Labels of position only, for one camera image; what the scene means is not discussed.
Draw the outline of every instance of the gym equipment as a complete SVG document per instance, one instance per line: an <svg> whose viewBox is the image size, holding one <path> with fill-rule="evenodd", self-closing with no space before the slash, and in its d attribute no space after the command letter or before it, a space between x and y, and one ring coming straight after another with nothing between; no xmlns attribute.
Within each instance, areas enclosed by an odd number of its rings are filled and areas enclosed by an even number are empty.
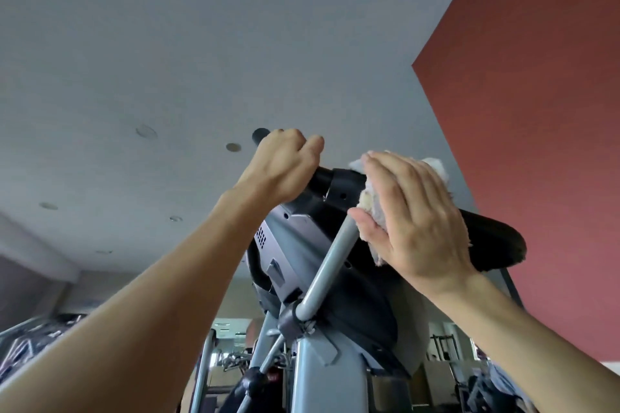
<svg viewBox="0 0 620 413"><path fill-rule="evenodd" d="M258 145L269 131L252 134ZM250 368L222 413L366 413L375 411L371 377L394 380L399 410L410 411L402 384L429 344L422 296L388 265L377 267L346 211L366 177L319 167L294 201L273 209L247 250L266 318ZM522 236L506 224L461 210L480 271L524 259ZM282 396L269 372L282 350Z"/></svg>

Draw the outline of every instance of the ceiling light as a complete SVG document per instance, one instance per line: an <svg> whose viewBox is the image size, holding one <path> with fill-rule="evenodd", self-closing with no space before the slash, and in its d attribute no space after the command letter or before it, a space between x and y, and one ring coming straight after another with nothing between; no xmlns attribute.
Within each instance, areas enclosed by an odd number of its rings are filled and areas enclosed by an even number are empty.
<svg viewBox="0 0 620 413"><path fill-rule="evenodd" d="M145 139L157 139L157 133L155 132L155 129L147 126L146 124L141 124L140 126L136 127L136 134L140 137L144 137Z"/></svg>
<svg viewBox="0 0 620 413"><path fill-rule="evenodd" d="M39 206L41 206L43 209L49 209L50 211L57 211L58 210L58 206L56 206L55 204L52 204L50 202L40 202Z"/></svg>
<svg viewBox="0 0 620 413"><path fill-rule="evenodd" d="M226 150L229 152L238 152L241 150L241 144L237 144L236 142L229 142L226 144Z"/></svg>

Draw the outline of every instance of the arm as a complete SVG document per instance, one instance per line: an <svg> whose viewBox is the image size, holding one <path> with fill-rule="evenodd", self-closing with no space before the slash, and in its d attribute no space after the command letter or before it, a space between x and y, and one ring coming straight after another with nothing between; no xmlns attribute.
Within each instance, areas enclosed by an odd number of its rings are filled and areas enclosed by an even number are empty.
<svg viewBox="0 0 620 413"><path fill-rule="evenodd" d="M476 340L542 413L620 411L620 377L521 310L469 260L467 228L425 163L370 153L365 169L387 233L361 209L360 231L418 291Z"/></svg>
<svg viewBox="0 0 620 413"><path fill-rule="evenodd" d="M322 149L297 130L263 139L207 220L7 382L0 411L174 411L253 234L303 190Z"/></svg>

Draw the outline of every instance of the left hand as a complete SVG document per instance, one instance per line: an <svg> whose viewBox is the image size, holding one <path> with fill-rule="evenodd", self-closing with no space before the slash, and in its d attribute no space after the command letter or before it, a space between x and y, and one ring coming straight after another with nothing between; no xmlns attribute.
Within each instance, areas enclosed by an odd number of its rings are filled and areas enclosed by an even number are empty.
<svg viewBox="0 0 620 413"><path fill-rule="evenodd" d="M319 166L325 140L297 129L276 129L259 144L240 184L257 184L272 207L297 198Z"/></svg>

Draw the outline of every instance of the white towel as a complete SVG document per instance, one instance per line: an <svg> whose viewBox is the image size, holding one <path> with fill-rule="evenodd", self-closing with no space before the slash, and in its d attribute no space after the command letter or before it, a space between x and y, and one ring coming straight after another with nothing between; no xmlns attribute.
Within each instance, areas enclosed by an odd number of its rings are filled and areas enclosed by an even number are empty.
<svg viewBox="0 0 620 413"><path fill-rule="evenodd" d="M439 178L443 180L443 182L448 185L448 172L443 167L443 163L438 158L425 158L422 159L423 162L428 163L439 175ZM364 166L362 165L361 159L351 162L349 164L349 168L351 170L355 170L361 174L364 173ZM377 195L375 189L373 188L370 180L366 180L366 188L360 194L360 202L357 207L361 207L364 211L368 212L370 216L375 220L375 222L386 232L388 231L386 228L386 216L383 213L383 209L381 209L381 204L379 204L379 196ZM365 235L360 231L360 238L367 242ZM377 251L373 248L372 245L368 244L370 248L370 253L375 260L375 264L377 266L381 266L383 264L382 258L379 256Z"/></svg>

